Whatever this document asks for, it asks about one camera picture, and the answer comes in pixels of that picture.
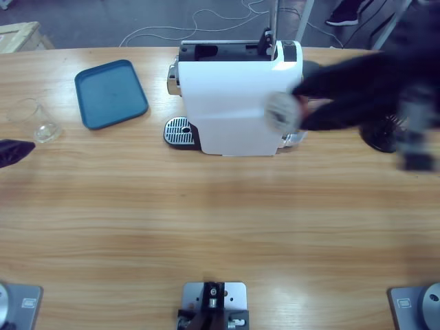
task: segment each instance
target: metal pole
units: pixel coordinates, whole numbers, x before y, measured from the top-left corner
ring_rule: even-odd
[[[280,8],[280,0],[272,0],[272,5],[270,7],[270,21],[269,28],[272,31],[272,38],[274,43],[276,42],[276,32],[278,29],[278,11]]]
[[[309,22],[309,17],[311,13],[311,9],[314,6],[314,0],[307,0],[304,6],[304,11],[302,12],[301,20],[300,20],[300,26],[298,28],[298,31],[296,33],[295,40],[299,43],[302,41],[304,36],[304,31],[307,26],[307,23]]]
[[[410,4],[413,2],[413,0],[403,0],[401,2],[401,5],[399,9],[394,14],[393,18],[391,19],[390,23],[385,27],[385,30],[382,32],[382,34],[377,38],[377,41],[375,42],[373,46],[373,50],[380,50],[382,46],[384,45],[386,39],[390,36],[391,32],[396,27],[397,23],[400,21],[400,19],[403,17],[405,12],[407,11]]]
[[[270,19],[269,19],[269,29],[272,34],[272,49],[271,49],[271,59],[275,59],[276,53],[276,32],[278,29],[278,11],[280,9],[280,0],[272,0],[270,6]]]

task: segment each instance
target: gray floor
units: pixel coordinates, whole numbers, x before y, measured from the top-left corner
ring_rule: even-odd
[[[282,6],[303,11],[305,0],[281,0]],[[330,27],[325,19],[337,6],[338,0],[315,0],[310,23],[335,34],[343,43],[356,30],[354,27]],[[256,11],[268,9],[269,0],[253,5]],[[361,23],[367,20],[382,5],[383,0],[375,0],[364,12]],[[249,10],[241,0],[14,0],[6,11],[0,10],[0,25],[38,21],[42,32],[56,48],[77,47],[117,47],[122,39],[132,31],[147,26],[175,26],[193,28],[193,13],[200,9],[210,9],[225,17],[245,17]],[[366,48],[370,32],[393,11],[393,0],[388,0],[382,10],[365,25],[347,45],[349,48]],[[193,40],[257,39],[268,24],[268,15],[261,14],[249,23],[233,30],[222,32],[197,32]],[[220,30],[244,21],[224,20],[210,12],[196,16],[201,29]],[[283,12],[280,15],[280,38],[292,39],[298,28],[298,15]],[[149,29],[141,33],[154,33],[166,38],[181,38],[191,31],[171,29]],[[130,46],[177,45],[179,41],[168,41],[152,36],[141,36],[130,41]],[[315,47],[340,47],[330,36],[307,26],[302,44]]]

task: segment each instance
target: clear glass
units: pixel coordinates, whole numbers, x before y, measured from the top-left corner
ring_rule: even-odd
[[[61,134],[61,126],[34,98],[26,98],[8,112],[8,119],[20,130],[40,143],[55,140]]]

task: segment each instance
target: white coffee machine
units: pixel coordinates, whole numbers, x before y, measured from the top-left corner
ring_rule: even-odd
[[[264,119],[267,97],[300,83],[303,53],[277,41],[278,1],[259,41],[184,41],[168,72],[168,92],[180,95],[186,117],[173,118],[165,140],[181,149],[225,156],[274,155],[282,133]]]

